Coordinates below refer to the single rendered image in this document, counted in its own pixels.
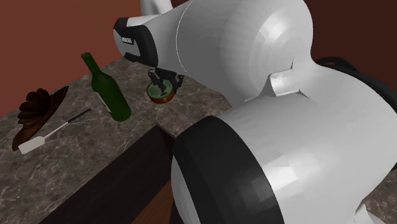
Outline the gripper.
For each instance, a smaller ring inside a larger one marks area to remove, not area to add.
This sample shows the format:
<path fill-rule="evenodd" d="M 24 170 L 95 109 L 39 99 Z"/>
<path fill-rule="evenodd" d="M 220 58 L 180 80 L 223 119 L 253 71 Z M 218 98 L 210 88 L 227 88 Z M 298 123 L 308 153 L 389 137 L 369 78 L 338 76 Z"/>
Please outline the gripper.
<path fill-rule="evenodd" d="M 165 92 L 163 80 L 169 80 L 172 84 L 175 94 L 177 93 L 178 88 L 181 87 L 185 77 L 184 75 L 177 74 L 174 71 L 168 71 L 166 69 L 160 69 L 158 67 L 156 67 L 155 69 L 150 69 L 148 71 L 148 76 L 150 77 L 151 82 L 158 88 L 160 88 L 162 92 Z"/>

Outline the green and brown round bowl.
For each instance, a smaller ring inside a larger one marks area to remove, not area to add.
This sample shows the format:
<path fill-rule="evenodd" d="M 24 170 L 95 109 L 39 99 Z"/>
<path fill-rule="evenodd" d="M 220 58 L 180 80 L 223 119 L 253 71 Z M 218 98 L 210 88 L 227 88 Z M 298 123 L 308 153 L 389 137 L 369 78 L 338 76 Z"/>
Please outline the green and brown round bowl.
<path fill-rule="evenodd" d="M 158 85 L 154 85 L 152 82 L 148 85 L 146 89 L 146 93 L 148 97 L 156 104 L 165 104 L 171 101 L 175 95 L 173 86 L 170 81 L 163 81 L 165 90 L 162 89 Z"/>

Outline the green glass bottle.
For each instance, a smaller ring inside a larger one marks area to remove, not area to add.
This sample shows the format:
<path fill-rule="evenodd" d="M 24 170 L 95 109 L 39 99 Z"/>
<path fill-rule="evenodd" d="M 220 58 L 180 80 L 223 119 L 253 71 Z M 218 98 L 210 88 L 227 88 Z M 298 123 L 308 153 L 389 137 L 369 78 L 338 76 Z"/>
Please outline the green glass bottle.
<path fill-rule="evenodd" d="M 92 74 L 92 90 L 97 94 L 106 110 L 118 122 L 127 120 L 132 111 L 115 79 L 101 71 L 89 52 L 82 53 L 81 58 Z"/>

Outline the dark brown ruffled hat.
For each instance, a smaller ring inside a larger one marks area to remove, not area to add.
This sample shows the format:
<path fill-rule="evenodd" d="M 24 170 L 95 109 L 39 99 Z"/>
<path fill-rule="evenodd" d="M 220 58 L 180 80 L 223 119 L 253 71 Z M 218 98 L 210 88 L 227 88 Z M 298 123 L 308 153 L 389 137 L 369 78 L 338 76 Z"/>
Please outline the dark brown ruffled hat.
<path fill-rule="evenodd" d="M 47 90 L 39 88 L 27 94 L 25 102 L 19 107 L 17 118 L 22 128 L 13 139 L 13 151 L 17 151 L 22 143 L 32 138 L 52 117 L 63 102 L 68 89 L 69 87 L 65 86 L 50 95 Z"/>

